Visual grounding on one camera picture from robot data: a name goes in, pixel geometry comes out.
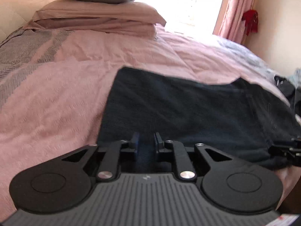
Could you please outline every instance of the bed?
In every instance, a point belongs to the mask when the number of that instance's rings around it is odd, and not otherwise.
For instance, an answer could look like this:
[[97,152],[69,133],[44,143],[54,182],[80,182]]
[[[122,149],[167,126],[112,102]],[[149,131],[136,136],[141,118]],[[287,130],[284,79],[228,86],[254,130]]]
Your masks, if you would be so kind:
[[[210,85],[243,78],[288,105],[276,72],[243,46],[166,32],[164,19],[142,3],[99,4],[54,1],[0,44],[0,221],[15,211],[8,186],[17,173],[96,142],[123,66]],[[301,168],[275,173],[282,202]]]

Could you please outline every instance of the pink pillow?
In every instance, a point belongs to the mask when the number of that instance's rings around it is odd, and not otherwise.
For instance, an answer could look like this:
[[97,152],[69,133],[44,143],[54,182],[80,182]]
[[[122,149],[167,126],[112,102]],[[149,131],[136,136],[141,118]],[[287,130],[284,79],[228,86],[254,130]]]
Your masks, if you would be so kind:
[[63,18],[63,19],[41,19],[36,22],[28,22],[25,30],[93,30],[105,33],[130,35],[146,39],[155,39],[157,30],[154,24],[112,18]]
[[161,24],[165,19],[151,6],[140,2],[120,4],[57,0],[47,4],[33,15],[33,22],[41,19],[61,18],[114,18]]

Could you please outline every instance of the metal screw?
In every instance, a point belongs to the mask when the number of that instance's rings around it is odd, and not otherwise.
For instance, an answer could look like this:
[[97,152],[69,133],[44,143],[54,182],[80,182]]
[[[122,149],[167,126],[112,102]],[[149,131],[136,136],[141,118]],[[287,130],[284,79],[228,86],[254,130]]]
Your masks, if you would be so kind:
[[109,179],[113,177],[113,174],[109,171],[103,171],[103,172],[99,172],[97,176],[101,179]]
[[195,173],[192,171],[184,171],[180,173],[181,178],[190,179],[195,177]]

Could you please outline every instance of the pink blanket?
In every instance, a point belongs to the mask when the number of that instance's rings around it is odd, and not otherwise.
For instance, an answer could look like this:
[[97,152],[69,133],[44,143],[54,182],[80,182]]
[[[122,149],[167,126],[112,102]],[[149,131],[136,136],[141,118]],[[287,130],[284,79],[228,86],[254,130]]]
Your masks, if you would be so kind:
[[[0,221],[15,210],[8,191],[15,174],[95,142],[122,66],[207,84],[242,77],[285,101],[267,78],[235,54],[162,28],[157,40],[91,30],[17,33],[22,35],[0,47]],[[283,199],[301,169],[276,173],[284,185]]]

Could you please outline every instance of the pink curtain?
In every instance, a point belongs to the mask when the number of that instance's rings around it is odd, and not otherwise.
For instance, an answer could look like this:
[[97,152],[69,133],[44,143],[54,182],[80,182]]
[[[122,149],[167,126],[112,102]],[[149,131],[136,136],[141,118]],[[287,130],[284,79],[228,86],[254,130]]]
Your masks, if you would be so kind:
[[218,35],[236,43],[241,43],[245,31],[241,21],[243,13],[250,10],[254,0],[229,0]]

